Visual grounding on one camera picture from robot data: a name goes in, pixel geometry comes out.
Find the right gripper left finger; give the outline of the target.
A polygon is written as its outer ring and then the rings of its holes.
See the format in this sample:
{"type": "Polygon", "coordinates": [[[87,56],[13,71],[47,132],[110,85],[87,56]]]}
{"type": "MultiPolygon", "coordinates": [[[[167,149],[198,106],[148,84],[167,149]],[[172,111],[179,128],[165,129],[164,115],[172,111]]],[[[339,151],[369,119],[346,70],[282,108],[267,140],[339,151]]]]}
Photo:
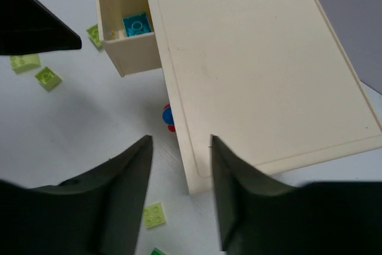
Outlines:
{"type": "Polygon", "coordinates": [[[2,254],[134,254],[152,167],[144,136],[59,185],[1,181],[2,254]]]}

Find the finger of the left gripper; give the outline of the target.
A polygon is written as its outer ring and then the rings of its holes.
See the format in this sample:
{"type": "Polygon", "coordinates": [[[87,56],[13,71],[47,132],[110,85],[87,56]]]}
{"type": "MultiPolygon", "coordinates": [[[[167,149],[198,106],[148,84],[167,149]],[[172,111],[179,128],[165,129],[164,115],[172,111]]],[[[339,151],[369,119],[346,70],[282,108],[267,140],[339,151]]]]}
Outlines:
{"type": "Polygon", "coordinates": [[[80,36],[38,0],[1,0],[1,55],[80,50],[80,36]]]}

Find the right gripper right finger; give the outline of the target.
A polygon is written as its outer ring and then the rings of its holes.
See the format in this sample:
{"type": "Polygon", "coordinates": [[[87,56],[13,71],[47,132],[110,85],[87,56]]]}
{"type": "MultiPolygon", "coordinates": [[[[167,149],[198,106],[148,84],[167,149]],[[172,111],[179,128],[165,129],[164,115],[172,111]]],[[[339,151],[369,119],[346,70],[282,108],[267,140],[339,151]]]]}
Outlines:
{"type": "Polygon", "coordinates": [[[380,254],[381,183],[279,182],[211,137],[221,249],[227,254],[380,254]]]}

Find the yellow knob drawer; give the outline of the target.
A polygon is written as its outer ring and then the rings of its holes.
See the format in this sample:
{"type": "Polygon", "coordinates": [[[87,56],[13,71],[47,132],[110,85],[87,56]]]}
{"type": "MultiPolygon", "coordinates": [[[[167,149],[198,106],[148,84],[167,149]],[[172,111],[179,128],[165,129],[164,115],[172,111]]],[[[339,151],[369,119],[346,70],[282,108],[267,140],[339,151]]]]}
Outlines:
{"type": "Polygon", "coordinates": [[[159,69],[148,0],[95,0],[102,47],[121,77],[159,69]]]}

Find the teal lego brick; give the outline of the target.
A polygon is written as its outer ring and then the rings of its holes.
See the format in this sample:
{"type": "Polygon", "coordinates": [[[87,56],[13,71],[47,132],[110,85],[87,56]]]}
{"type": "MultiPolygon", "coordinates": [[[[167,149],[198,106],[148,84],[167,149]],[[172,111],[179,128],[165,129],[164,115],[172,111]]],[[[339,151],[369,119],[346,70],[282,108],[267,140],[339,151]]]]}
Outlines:
{"type": "Polygon", "coordinates": [[[122,22],[127,37],[153,32],[146,13],[124,17],[122,22]]]}

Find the blue knob drawer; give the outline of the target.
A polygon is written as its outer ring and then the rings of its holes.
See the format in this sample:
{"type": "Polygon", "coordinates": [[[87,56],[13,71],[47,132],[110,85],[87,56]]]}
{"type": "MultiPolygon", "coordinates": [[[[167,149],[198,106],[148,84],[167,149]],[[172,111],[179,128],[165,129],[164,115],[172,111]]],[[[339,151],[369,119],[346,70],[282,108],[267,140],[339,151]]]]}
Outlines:
{"type": "Polygon", "coordinates": [[[172,117],[172,111],[171,111],[170,104],[167,104],[164,107],[164,110],[162,112],[162,119],[163,119],[164,123],[166,123],[167,125],[171,125],[171,126],[174,125],[174,120],[172,117]]]}

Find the cream drawer cabinet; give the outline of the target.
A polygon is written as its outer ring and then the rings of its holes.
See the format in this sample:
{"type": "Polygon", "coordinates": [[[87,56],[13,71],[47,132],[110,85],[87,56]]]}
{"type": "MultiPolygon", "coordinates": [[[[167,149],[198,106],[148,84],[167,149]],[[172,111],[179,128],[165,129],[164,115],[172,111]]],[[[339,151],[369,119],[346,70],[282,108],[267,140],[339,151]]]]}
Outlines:
{"type": "Polygon", "coordinates": [[[276,174],[381,148],[381,123],[318,0],[148,0],[190,193],[211,135],[276,174]]]}

